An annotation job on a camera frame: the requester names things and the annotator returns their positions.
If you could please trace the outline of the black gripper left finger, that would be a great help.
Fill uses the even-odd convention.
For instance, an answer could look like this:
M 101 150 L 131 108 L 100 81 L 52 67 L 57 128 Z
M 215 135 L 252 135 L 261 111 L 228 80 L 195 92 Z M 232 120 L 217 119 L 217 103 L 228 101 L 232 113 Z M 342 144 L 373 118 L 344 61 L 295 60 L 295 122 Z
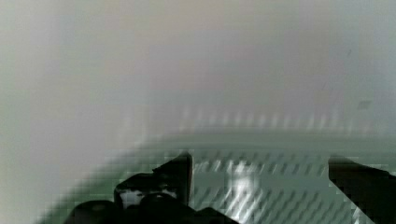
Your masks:
M 191 208 L 191 180 L 192 156 L 183 152 L 119 183 L 111 201 L 76 205 L 64 224 L 239 224 L 211 207 Z

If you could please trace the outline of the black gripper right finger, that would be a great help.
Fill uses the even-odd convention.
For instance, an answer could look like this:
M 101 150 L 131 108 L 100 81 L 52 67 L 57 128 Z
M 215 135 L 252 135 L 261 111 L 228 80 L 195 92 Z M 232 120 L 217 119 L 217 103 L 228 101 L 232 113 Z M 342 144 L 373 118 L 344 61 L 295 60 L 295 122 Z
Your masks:
M 387 171 L 330 156 L 328 177 L 374 224 L 395 224 L 396 179 Z

